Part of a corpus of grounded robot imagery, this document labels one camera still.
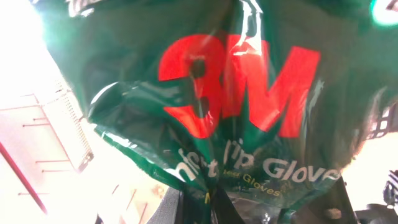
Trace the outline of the green 3M gloves packet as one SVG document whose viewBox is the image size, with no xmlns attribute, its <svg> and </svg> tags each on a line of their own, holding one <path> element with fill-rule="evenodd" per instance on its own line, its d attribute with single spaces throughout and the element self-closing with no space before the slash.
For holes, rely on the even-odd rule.
<svg viewBox="0 0 398 224">
<path fill-rule="evenodd" d="M 87 121 L 211 223 L 288 223 L 397 99 L 390 1 L 32 1 Z"/>
</svg>

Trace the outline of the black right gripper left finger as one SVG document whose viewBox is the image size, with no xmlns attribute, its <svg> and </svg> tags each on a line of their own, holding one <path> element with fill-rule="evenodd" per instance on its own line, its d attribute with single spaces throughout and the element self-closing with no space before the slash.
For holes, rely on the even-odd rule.
<svg viewBox="0 0 398 224">
<path fill-rule="evenodd" d="M 147 224 L 184 224 L 183 192 L 169 188 Z"/>
</svg>

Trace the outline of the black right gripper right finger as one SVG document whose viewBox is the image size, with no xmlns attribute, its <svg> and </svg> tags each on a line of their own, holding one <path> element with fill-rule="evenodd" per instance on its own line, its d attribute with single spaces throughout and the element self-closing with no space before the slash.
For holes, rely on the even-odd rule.
<svg viewBox="0 0 398 224">
<path fill-rule="evenodd" d="M 211 198 L 211 224 L 244 224 L 227 193 L 219 186 Z"/>
</svg>

